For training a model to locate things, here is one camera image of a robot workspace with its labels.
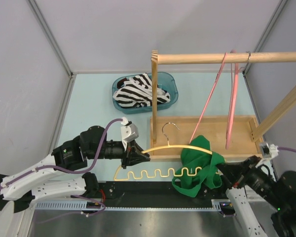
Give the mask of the yellow hanger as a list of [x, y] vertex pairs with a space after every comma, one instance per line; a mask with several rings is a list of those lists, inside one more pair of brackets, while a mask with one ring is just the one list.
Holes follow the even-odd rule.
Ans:
[[[196, 147], [196, 146], [192, 146], [192, 145], [171, 145], [170, 142], [169, 142], [169, 138], [168, 138], [168, 135], [166, 135], [164, 133], [164, 128], [162, 128], [162, 133], [163, 135], [167, 138], [167, 145], [164, 145], [164, 146], [158, 146], [158, 147], [154, 147], [154, 148], [150, 148], [150, 149], [147, 149], [147, 150], [144, 150], [143, 153], [146, 154], [146, 153], [151, 153], [153, 151], [158, 151], [158, 150], [164, 150], [164, 149], [178, 149], [178, 148], [182, 148], [182, 149], [189, 149], [189, 150], [195, 150], [195, 151], [199, 151], [199, 152], [203, 152], [203, 153], [206, 153], [206, 154], [209, 154], [209, 155], [212, 155], [213, 152], [210, 151], [210, 150], [207, 150], [207, 149], [204, 149], [204, 148], [200, 148], [200, 147]], [[154, 170], [154, 173], [152, 176], [149, 176], [148, 174], [148, 171], [147, 170], [142, 170], [141, 173], [140, 173], [140, 176], [139, 177], [136, 177], [135, 173], [133, 171], [128, 171], [127, 172], [127, 178], [124, 178], [124, 179], [118, 179], [117, 176], [120, 172], [120, 170], [122, 169], [121, 165], [116, 169], [115, 171], [115, 174], [113, 176], [113, 180], [114, 181], [129, 181], [130, 178], [132, 177], [134, 180], [142, 180], [144, 178], [144, 175], [148, 178], [148, 179], [154, 179], [157, 177], [157, 174], [159, 174], [159, 176], [161, 178], [168, 178], [171, 176], [171, 173], [173, 175], [173, 177], [176, 177], [176, 178], [179, 178], [179, 177], [183, 177], [184, 174], [186, 174], [186, 176], [188, 177], [195, 177], [198, 173], [198, 171], [202, 170], [202, 167], [200, 166], [197, 166], [195, 169], [194, 169], [194, 173], [190, 173], [189, 169], [186, 168], [186, 167], [183, 167], [181, 168], [181, 172], [180, 174], [176, 174], [176, 171], [174, 168], [170, 167], [167, 171], [167, 174], [162, 174], [162, 171], [161, 169], [155, 169]]]

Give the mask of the green tank top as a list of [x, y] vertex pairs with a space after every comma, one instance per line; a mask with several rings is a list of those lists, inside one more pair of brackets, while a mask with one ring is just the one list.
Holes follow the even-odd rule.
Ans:
[[194, 198], [202, 187], [212, 190], [222, 186], [221, 176], [217, 174], [217, 165], [225, 163], [222, 155], [184, 148], [181, 163], [183, 166], [172, 179], [172, 186], [180, 194]]

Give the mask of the thin pink wire hanger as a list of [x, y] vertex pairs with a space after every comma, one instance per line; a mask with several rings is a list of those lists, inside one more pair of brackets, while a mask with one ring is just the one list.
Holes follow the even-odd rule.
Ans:
[[205, 103], [205, 105], [204, 105], [204, 107], [203, 107], [203, 110], [202, 110], [201, 115], [200, 115], [200, 117], [199, 117], [199, 119], [198, 119], [198, 122], [197, 122], [197, 124], [196, 124], [196, 126], [195, 126], [195, 128], [194, 128], [194, 131], [193, 131], [193, 133], [192, 133], [192, 135], [191, 135], [191, 137], [190, 137], [189, 143], [192, 142], [192, 140], [193, 140], [193, 138], [194, 138], [194, 136], [195, 136], [195, 134], [196, 134], [196, 132], [197, 132], [197, 129], [198, 129], [198, 127], [199, 127], [199, 125], [200, 125], [200, 123], [201, 123], [201, 121], [202, 121], [202, 118], [203, 118], [203, 116], [204, 116], [204, 114], [205, 114], [205, 111], [206, 111], [206, 109], [207, 109], [207, 107], [208, 107], [208, 104], [209, 104], [209, 102], [210, 102], [210, 100], [211, 100], [211, 98], [212, 98], [212, 95], [213, 95], [213, 93], [214, 93], [214, 90], [215, 90], [215, 88], [216, 88], [216, 86], [217, 86], [217, 83], [218, 83], [218, 81], [219, 81], [219, 78], [220, 78], [220, 76], [221, 76], [222, 70], [223, 70], [223, 68], [224, 68], [224, 66], [225, 66], [225, 59], [226, 59], [226, 56], [227, 56], [227, 52], [226, 52], [226, 53], [224, 54], [224, 56], [223, 56], [222, 63], [221, 63], [221, 66], [220, 66], [220, 68], [219, 68], [219, 71], [218, 71], [218, 73], [217, 73], [217, 75], [216, 75], [216, 78], [215, 78], [214, 84], [213, 84], [213, 86], [212, 86], [212, 88], [211, 88], [211, 91], [210, 91], [209, 96], [208, 96], [208, 98], [207, 98], [207, 101], [206, 101], [206, 103]]

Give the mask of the thick pink hanger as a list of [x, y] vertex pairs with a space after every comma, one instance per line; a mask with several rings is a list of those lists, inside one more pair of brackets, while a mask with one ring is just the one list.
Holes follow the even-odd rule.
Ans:
[[236, 107], [236, 101], [237, 101], [239, 72], [241, 70], [244, 70], [244, 67], [239, 67], [239, 63], [230, 63], [230, 66], [231, 66], [231, 95], [230, 95], [228, 121], [227, 121], [226, 136], [225, 136], [226, 150], [229, 149], [231, 144], [232, 128], [233, 128], [235, 107]]

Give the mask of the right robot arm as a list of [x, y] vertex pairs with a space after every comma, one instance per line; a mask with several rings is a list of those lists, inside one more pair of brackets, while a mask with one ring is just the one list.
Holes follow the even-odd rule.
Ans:
[[296, 237], [296, 171], [286, 171], [274, 181], [262, 171], [261, 161], [252, 156], [242, 162], [217, 164], [226, 180], [218, 185], [218, 193], [231, 201], [245, 236], [266, 236], [245, 195], [244, 187], [249, 186], [276, 209], [271, 221], [277, 235]]

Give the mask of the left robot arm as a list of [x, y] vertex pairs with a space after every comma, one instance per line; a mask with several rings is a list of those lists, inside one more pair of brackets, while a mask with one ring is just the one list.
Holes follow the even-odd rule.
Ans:
[[91, 169], [99, 159], [118, 159], [122, 168], [150, 161], [149, 154], [135, 141], [135, 125], [122, 126], [121, 141], [108, 141], [107, 130], [90, 127], [32, 167], [10, 176], [0, 174], [0, 210], [10, 201], [17, 213], [44, 199], [95, 197], [100, 188]]

